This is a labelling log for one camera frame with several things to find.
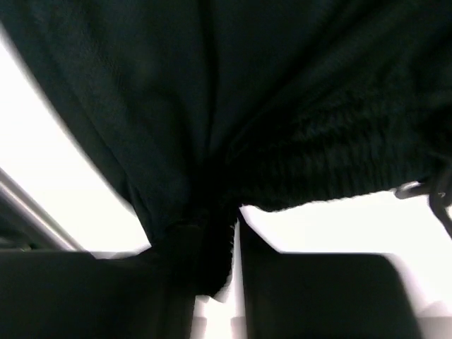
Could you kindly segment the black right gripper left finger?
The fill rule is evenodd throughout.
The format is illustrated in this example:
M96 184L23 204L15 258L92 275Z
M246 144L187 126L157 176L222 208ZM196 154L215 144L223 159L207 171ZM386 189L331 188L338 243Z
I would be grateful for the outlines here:
M188 338L198 229L177 225L135 256L1 253L2 338Z

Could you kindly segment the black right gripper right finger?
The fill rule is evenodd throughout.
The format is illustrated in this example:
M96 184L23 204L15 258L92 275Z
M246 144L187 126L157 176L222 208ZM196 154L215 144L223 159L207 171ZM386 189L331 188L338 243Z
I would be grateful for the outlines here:
M239 216L248 338L421 338L400 275L380 254L280 253Z

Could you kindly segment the black shorts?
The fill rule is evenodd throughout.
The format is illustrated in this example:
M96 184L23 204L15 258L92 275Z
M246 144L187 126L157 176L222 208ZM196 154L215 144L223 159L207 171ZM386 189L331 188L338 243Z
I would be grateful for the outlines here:
M200 295L242 206L395 189L451 219L450 1L2 1L1 24L153 245L201 228Z

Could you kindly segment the aluminium table edge rail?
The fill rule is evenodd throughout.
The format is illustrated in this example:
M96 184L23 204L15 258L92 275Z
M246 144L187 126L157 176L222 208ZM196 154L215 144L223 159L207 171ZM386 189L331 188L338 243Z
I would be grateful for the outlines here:
M1 171L1 250L83 251L84 248Z

